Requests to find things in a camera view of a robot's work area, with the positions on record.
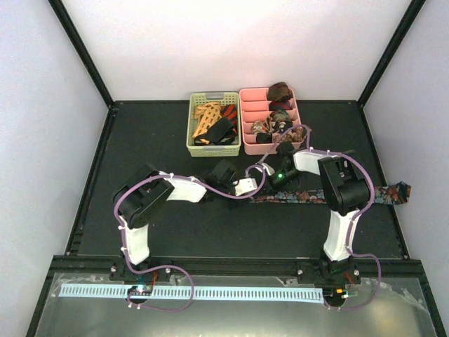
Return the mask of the pink divided organizer tray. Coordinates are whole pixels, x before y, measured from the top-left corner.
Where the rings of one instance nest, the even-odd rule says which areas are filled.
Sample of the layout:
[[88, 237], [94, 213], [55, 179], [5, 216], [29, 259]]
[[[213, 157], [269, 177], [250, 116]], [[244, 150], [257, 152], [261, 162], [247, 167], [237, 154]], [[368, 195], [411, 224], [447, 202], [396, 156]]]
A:
[[[257, 144], [256, 135], [251, 133], [250, 127], [255, 121], [266, 121], [269, 125], [271, 121], [269, 115], [269, 101], [267, 99], [266, 88], [243, 88], [239, 91], [240, 106], [241, 106], [241, 127], [243, 130], [242, 140], [244, 151], [248, 155], [263, 155], [266, 153], [274, 154], [276, 152], [276, 143], [272, 144]], [[294, 106], [292, 110], [286, 111], [289, 114], [293, 126], [301, 126], [300, 114], [297, 108], [295, 95], [289, 100]], [[299, 148], [301, 144], [292, 143], [295, 149]]]

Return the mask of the right controller board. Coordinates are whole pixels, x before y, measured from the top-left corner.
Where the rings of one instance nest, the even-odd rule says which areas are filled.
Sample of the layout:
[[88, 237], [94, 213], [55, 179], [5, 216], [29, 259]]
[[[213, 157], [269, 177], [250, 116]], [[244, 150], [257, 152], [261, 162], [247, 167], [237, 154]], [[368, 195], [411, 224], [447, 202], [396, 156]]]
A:
[[324, 289], [323, 290], [323, 296], [325, 298], [346, 299], [346, 298], [350, 298], [350, 297], [353, 297], [353, 296], [356, 296], [356, 295], [357, 295], [357, 292], [353, 292], [351, 289], [341, 288], [341, 287], [328, 288], [328, 289]]

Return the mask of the green floral rolled tie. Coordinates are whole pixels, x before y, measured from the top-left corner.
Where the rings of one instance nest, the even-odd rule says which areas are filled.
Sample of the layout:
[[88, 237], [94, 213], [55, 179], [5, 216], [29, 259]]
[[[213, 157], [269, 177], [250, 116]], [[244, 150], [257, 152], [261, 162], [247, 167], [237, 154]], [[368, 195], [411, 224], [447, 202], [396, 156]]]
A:
[[283, 109], [272, 111], [269, 115], [269, 118], [273, 122], [281, 122], [281, 121], [289, 121], [290, 120], [289, 114]]

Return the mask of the green plastic basket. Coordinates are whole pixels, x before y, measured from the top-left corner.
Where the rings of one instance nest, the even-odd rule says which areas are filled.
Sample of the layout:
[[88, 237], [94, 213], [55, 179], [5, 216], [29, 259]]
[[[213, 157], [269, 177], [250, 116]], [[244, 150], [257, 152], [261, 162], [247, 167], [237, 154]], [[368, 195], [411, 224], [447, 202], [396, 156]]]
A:
[[192, 157], [236, 157], [241, 147], [241, 108], [237, 92], [193, 93], [189, 101], [186, 146]]

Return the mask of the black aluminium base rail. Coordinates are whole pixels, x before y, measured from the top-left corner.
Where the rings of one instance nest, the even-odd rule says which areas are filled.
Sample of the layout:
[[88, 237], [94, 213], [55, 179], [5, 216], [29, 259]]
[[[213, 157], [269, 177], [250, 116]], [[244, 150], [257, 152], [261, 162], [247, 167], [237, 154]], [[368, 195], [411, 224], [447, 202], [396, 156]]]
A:
[[[237, 276], [237, 277], [294, 277], [310, 284], [357, 281], [362, 277], [376, 277], [377, 265], [372, 259], [353, 259], [344, 267], [329, 271], [318, 258], [255, 259], [255, 258], [153, 258], [145, 269], [162, 265], [158, 280], [166, 281], [170, 275], [180, 275], [175, 266], [186, 270], [191, 276]], [[150, 276], [131, 272], [120, 257], [55, 256], [48, 276], [57, 273], [101, 274], [114, 281], [149, 281]]]

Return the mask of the tan paisley rolled tie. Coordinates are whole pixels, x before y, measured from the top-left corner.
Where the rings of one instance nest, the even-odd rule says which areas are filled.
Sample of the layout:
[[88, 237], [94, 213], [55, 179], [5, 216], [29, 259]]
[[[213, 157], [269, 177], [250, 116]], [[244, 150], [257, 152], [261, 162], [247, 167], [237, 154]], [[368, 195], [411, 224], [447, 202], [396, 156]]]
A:
[[250, 127], [251, 133], [257, 135], [259, 133], [270, 134], [269, 125], [266, 121], [255, 121]]

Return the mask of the red blue rolled tie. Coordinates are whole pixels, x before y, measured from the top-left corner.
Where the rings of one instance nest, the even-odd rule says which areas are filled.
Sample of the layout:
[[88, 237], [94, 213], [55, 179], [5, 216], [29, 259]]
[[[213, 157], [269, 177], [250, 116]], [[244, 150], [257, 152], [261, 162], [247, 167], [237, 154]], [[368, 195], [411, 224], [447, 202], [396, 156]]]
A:
[[290, 103], [289, 100], [285, 101], [271, 101], [269, 103], [269, 111], [277, 111], [277, 110], [292, 110], [294, 106]]

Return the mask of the right black frame post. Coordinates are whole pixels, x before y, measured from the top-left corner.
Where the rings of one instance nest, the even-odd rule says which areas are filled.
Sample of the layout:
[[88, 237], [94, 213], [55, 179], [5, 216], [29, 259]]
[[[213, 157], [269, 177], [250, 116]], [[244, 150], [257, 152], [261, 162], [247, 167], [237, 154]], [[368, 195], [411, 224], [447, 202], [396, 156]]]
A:
[[360, 107], [366, 106], [366, 103], [369, 101], [375, 88], [379, 84], [390, 62], [393, 60], [397, 50], [401, 46], [403, 40], [405, 39], [410, 28], [413, 26], [414, 21], [418, 17], [420, 11], [422, 10], [422, 7], [426, 2], [426, 0], [412, 0], [409, 3], [378, 63], [376, 64], [372, 74], [370, 75], [367, 84], [365, 85], [361, 95], [357, 100], [357, 104]]

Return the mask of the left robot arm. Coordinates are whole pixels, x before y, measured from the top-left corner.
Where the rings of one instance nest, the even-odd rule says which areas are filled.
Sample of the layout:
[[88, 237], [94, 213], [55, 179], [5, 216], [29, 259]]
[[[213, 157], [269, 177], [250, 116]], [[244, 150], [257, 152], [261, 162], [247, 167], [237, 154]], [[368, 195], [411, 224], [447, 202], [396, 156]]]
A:
[[149, 223], [167, 201], [197, 204], [213, 199], [215, 190], [228, 199], [246, 199], [257, 190], [257, 181], [250, 176], [239, 178], [235, 166], [226, 160], [199, 176], [180, 178], [150, 164], [132, 175], [112, 197], [119, 230], [124, 232], [122, 250], [128, 253], [126, 272], [135, 280], [149, 275]]

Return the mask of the left controller board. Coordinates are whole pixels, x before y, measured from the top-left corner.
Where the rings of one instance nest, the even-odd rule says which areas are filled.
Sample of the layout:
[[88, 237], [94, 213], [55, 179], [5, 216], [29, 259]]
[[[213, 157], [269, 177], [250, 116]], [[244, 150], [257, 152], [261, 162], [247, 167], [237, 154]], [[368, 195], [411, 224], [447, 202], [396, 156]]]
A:
[[153, 286], [150, 284], [138, 284], [132, 286], [128, 290], [129, 296], [150, 296], [153, 291]]

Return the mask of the black frame post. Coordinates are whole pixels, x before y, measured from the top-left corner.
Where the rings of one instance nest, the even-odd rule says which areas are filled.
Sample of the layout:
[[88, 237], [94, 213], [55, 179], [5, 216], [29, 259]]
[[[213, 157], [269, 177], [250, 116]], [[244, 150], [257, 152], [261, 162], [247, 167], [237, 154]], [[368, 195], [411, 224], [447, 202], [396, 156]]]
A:
[[108, 108], [112, 107], [114, 105], [114, 100], [110, 95], [97, 67], [95, 66], [95, 63], [65, 5], [61, 0], [48, 0], [48, 3], [64, 29], [65, 34], [72, 43], [77, 55], [83, 63], [83, 66], [86, 68], [92, 82], [98, 90], [98, 93], [102, 97], [102, 100]]
[[370, 75], [367, 84], [365, 85], [361, 95], [357, 100], [357, 104], [360, 107], [366, 106], [366, 103], [369, 101], [375, 88], [379, 84], [390, 62], [393, 60], [397, 50], [401, 46], [403, 40], [405, 39], [410, 28], [413, 26], [414, 21], [418, 17], [420, 11], [422, 10], [422, 7], [426, 2], [426, 0], [412, 0], [409, 3], [378, 63], [376, 64], [372, 74]]

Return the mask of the left black frame post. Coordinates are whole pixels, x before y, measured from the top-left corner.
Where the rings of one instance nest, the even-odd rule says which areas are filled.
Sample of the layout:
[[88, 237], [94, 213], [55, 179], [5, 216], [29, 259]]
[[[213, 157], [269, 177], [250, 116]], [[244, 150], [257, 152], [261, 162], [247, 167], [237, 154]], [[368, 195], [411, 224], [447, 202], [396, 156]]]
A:
[[92, 82], [98, 90], [98, 93], [102, 97], [102, 100], [108, 108], [112, 107], [114, 105], [114, 100], [110, 95], [97, 67], [95, 66], [95, 63], [65, 5], [61, 0], [48, 0], [48, 3], [64, 29], [65, 34], [72, 43], [77, 55], [83, 63], [83, 66], [86, 68]]

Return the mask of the brown dotted rolled tie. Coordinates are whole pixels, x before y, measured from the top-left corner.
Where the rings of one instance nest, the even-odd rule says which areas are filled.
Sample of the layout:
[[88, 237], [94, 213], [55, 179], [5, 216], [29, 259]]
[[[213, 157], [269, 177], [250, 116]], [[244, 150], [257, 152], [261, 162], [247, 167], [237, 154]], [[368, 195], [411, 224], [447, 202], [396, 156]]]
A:
[[272, 131], [273, 143], [291, 142], [303, 143], [311, 129], [306, 126], [287, 126]]

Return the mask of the dark floral rolled tie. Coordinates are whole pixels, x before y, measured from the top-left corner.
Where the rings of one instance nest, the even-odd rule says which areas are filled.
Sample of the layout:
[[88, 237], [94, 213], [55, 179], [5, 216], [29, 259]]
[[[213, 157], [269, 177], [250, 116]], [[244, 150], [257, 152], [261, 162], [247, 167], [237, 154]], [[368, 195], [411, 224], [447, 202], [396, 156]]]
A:
[[269, 122], [270, 131], [272, 135], [274, 134], [283, 134], [289, 128], [293, 127], [293, 122], [291, 120], [283, 120], [283, 121], [270, 121]]

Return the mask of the clear acrylic sheet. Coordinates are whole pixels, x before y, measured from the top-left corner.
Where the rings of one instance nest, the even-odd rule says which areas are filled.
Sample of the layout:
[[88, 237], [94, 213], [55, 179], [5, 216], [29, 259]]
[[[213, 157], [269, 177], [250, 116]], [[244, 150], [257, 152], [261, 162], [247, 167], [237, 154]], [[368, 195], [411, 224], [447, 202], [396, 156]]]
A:
[[[64, 284], [120, 284], [103, 275], [58, 275], [31, 336], [435, 336], [420, 283], [414, 278], [348, 286], [356, 296], [341, 310], [325, 301], [61, 298]], [[157, 286], [312, 288], [293, 278], [176, 277]]]

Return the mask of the controller board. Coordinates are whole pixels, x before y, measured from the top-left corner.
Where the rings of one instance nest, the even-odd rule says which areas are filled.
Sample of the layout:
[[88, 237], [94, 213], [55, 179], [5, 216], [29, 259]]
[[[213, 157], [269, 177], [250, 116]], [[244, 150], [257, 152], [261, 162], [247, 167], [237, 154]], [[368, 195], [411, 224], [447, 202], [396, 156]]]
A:
[[128, 290], [129, 296], [150, 296], [153, 291], [153, 286], [150, 284], [138, 284], [132, 286]]
[[324, 289], [323, 290], [323, 296], [325, 298], [346, 299], [346, 298], [350, 298], [350, 297], [353, 297], [353, 296], [356, 296], [356, 295], [357, 295], [357, 292], [353, 292], [351, 289], [341, 288], [341, 287], [328, 288], [328, 289]]

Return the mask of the black rolled tie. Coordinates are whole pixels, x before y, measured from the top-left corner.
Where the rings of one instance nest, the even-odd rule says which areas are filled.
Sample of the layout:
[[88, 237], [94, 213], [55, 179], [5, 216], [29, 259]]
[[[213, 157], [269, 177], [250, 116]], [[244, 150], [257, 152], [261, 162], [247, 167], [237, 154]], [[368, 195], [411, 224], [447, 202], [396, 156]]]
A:
[[257, 133], [256, 134], [256, 143], [257, 144], [272, 144], [273, 138], [270, 133]]

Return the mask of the red black striped tie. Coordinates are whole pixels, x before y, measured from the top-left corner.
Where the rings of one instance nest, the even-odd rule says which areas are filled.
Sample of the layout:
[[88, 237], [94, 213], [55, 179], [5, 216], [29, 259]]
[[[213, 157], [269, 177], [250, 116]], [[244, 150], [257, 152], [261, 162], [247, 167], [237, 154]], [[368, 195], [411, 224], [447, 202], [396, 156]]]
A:
[[233, 124], [237, 124], [239, 113], [235, 104], [221, 106], [220, 113], [223, 118], [228, 119]]

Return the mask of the orange patterned tie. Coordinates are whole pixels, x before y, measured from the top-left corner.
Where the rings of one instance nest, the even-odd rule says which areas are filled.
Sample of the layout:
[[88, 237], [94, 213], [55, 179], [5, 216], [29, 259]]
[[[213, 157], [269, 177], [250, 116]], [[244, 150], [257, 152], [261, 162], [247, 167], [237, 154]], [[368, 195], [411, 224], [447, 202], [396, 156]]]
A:
[[194, 118], [198, 121], [193, 138], [207, 133], [209, 128], [222, 118], [220, 113], [220, 103], [213, 101], [202, 105], [197, 105], [194, 110]]

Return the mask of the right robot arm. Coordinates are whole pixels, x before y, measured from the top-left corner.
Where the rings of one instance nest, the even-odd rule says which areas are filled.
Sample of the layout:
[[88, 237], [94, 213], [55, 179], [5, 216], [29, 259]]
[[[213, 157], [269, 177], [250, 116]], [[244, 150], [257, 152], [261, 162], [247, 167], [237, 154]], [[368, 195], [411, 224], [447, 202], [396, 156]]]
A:
[[328, 235], [323, 245], [319, 274], [323, 281], [334, 283], [351, 268], [352, 245], [358, 219], [374, 200], [373, 182], [367, 171], [350, 152], [296, 150], [289, 142], [277, 149], [281, 167], [262, 167], [274, 189], [283, 187], [300, 173], [313, 173], [321, 179], [324, 199], [330, 209]]

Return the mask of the navy floral tie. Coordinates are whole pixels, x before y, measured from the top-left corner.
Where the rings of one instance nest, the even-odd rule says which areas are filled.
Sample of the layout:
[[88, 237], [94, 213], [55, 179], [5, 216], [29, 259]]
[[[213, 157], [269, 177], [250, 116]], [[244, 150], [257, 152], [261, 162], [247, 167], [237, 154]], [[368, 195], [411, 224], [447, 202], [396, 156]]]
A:
[[[412, 187], [405, 182], [395, 185], [376, 187], [374, 204], [396, 206], [409, 201]], [[263, 204], [326, 204], [323, 190], [309, 190], [305, 192], [276, 192], [268, 195], [258, 195], [250, 198], [250, 203]]]

